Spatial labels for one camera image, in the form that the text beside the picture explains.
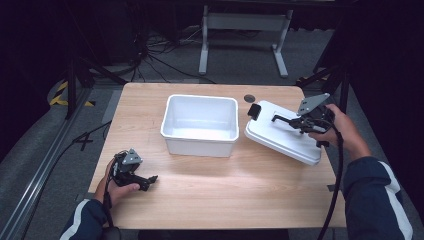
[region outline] jacket sleeve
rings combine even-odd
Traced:
[[[84,200],[69,218],[60,240],[100,239],[107,221],[103,205],[98,200]]]
[[[343,185],[349,239],[412,239],[400,185],[387,164],[374,157],[355,160]]]

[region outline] tripod leg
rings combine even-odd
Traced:
[[[75,76],[75,65],[72,59],[68,66],[68,112],[65,119],[69,119],[77,108],[77,87]]]
[[[336,71],[338,67],[337,66],[333,66],[331,68],[326,68],[324,70],[321,70],[319,72],[317,72],[316,74],[308,77],[308,78],[300,78],[298,81],[296,81],[296,86],[300,87],[300,88],[304,88],[306,86],[308,86],[309,84],[327,76],[328,74],[331,74],[332,72]]]
[[[118,84],[125,85],[125,84],[128,83],[124,79],[122,79],[122,78],[116,76],[115,74],[109,72],[107,69],[105,69],[102,66],[99,66],[99,65],[97,65],[97,64],[95,64],[95,63],[93,63],[93,62],[91,62],[87,59],[84,59],[84,58],[79,58],[79,60],[81,60],[81,63],[84,63],[87,67],[92,67],[97,72],[99,72],[99,73],[103,74],[104,76],[112,79],[113,81],[115,81]]]
[[[345,73],[345,77],[343,78],[343,81],[342,81],[340,103],[339,103],[340,110],[344,113],[346,113],[346,110],[347,110],[348,94],[349,94],[349,74]]]

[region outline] yellow tape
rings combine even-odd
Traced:
[[[68,87],[68,81],[64,80],[62,84],[58,87],[53,99],[50,101],[50,106],[52,105],[63,105],[68,106],[68,101],[60,100],[62,93],[65,91],[65,88]],[[95,101],[87,101],[84,106],[86,107],[94,107],[96,105]]]

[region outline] table leg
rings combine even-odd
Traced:
[[[280,40],[279,40],[278,44],[272,45],[275,61],[277,62],[278,70],[280,71],[280,76],[283,77],[283,78],[287,78],[288,73],[287,73],[286,65],[284,64],[283,56],[281,54],[281,49],[283,48],[283,43],[284,43],[284,40],[285,40],[286,35],[287,35],[287,31],[288,31],[289,26],[290,26],[292,14],[293,14],[293,10],[287,11],[286,20],[284,21],[283,26],[281,27],[281,31],[280,31],[280,33],[281,33],[280,34]]]
[[[200,53],[199,74],[205,75],[208,66],[208,6],[203,8],[203,24],[202,24],[202,51]]]

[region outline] person's right hand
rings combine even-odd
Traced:
[[[370,156],[371,151],[352,120],[340,111],[336,105],[329,104],[326,107],[334,113],[334,125],[343,137],[343,147],[348,150],[350,158],[356,160],[361,157]],[[324,134],[311,132],[309,136],[317,141],[327,141],[337,146],[337,135],[333,128]]]
[[[94,198],[97,199],[99,202],[103,203],[103,197],[105,194],[105,188],[106,188],[106,181],[109,176],[110,168],[112,167],[112,164],[114,162],[114,159],[112,159],[109,164],[106,167],[105,176],[100,180],[99,185],[97,185],[96,192],[94,193]],[[131,192],[136,192],[140,189],[140,185],[137,183],[131,183],[126,186],[119,187],[116,185],[114,180],[110,180],[109,186],[108,186],[108,192],[110,195],[111,204],[115,206],[121,198],[124,198]]]

